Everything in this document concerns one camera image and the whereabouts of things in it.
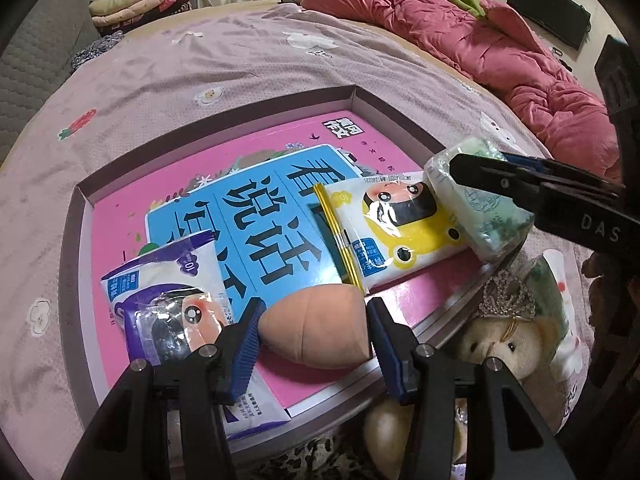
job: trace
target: bed sheet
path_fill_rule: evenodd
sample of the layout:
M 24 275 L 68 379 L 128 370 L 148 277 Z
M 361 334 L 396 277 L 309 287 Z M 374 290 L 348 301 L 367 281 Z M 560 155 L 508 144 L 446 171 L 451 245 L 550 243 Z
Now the bed sheet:
M 527 154 L 548 156 L 497 98 L 401 41 L 293 4 L 267 7 L 203 9 L 127 35 L 48 99 L 2 167 L 0 426 L 35 480 L 60 478 L 82 433 L 60 345 L 58 267 L 71 193 L 98 168 L 205 116 L 347 84 L 385 100 L 446 146 L 481 135 L 508 149 L 509 132 Z M 213 88 L 222 89 L 216 98 L 207 93 Z M 534 231 L 521 258 L 548 248 L 564 255 L 582 363 L 561 383 L 549 374 L 527 383 L 555 429 L 584 384 L 593 333 L 578 270 L 586 251 Z M 38 298 L 50 307 L 41 312 L 46 329 L 34 334 L 26 318 Z

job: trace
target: screw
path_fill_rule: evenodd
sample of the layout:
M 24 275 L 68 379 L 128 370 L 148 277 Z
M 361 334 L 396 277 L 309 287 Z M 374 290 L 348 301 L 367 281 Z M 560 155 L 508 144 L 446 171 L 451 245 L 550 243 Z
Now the screw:
M 134 372 L 141 372 L 146 368 L 146 360 L 136 359 L 129 365 L 129 368 L 131 368 Z
M 502 361 L 497 357 L 489 357 L 486 360 L 486 367 L 492 372 L 497 372 L 498 370 L 502 370 Z
M 415 349 L 415 352 L 420 356 L 420 357 L 431 357 L 434 353 L 435 353 L 435 348 L 431 345 L 418 345 L 417 348 Z
M 218 349 L 216 348 L 215 345 L 204 345 L 200 347 L 200 350 L 198 350 L 198 353 L 202 357 L 213 357 L 215 354 L 218 353 Z

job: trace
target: tissue packet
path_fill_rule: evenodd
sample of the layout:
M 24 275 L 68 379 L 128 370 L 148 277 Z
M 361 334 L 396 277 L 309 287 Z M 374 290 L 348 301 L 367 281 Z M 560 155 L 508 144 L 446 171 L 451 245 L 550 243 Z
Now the tissue packet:
M 466 243 L 424 174 L 352 178 L 315 187 L 345 266 L 365 293 L 460 252 Z
M 215 343 L 223 327 L 236 322 L 216 254 L 214 233 L 201 231 L 142 254 L 102 278 L 131 361 L 143 358 L 160 365 L 183 359 Z M 290 420 L 257 370 L 247 393 L 220 409 L 228 439 Z
M 511 198 L 459 186 L 449 173 L 449 161 L 459 153 L 506 160 L 486 139 L 470 137 L 436 153 L 424 167 L 440 201 L 455 214 L 457 228 L 480 260 L 498 259 L 526 238 L 533 214 L 517 207 Z

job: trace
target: pink comforter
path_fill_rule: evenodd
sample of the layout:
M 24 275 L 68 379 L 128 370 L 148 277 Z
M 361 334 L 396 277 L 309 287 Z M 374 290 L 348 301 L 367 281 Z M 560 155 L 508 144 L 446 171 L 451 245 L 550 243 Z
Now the pink comforter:
M 616 132 L 582 88 L 507 4 L 481 0 L 477 20 L 447 0 L 302 0 L 337 18 L 380 25 L 502 99 L 558 160 L 619 177 Z

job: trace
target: beauty blender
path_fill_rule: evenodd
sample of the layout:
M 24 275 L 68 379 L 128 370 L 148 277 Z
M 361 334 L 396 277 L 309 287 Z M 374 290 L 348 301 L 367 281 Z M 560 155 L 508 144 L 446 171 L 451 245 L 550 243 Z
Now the beauty blender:
M 312 368 L 350 368 L 371 359 L 364 297 L 353 285 L 289 294 L 262 315 L 258 334 L 276 354 Z

